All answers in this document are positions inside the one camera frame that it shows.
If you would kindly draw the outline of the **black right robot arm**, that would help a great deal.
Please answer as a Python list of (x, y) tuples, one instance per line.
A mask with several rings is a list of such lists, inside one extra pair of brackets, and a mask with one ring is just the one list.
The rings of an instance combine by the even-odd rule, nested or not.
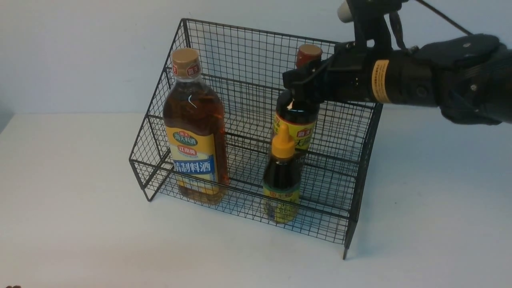
[(454, 124), (511, 122), (511, 50), (493, 35), (405, 50), (386, 41), (340, 43), (329, 58), (285, 72), (283, 84), (310, 103), (428, 106)]

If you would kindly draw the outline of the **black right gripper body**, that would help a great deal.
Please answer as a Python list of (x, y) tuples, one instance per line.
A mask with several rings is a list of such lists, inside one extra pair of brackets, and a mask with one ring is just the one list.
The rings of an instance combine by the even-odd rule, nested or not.
[(313, 87), (323, 101), (438, 106), (433, 68), (402, 50), (336, 48), (313, 75)]

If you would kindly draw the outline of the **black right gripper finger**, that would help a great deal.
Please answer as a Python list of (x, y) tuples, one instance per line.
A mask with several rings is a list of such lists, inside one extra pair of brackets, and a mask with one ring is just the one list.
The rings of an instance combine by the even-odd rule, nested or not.
[(320, 105), (325, 102), (324, 85), (321, 82), (292, 82), (289, 85), (294, 102)]
[(283, 73), (283, 86), (291, 87), (293, 83), (312, 82), (315, 86), (327, 87), (327, 70), (331, 60), (312, 60), (299, 68)]

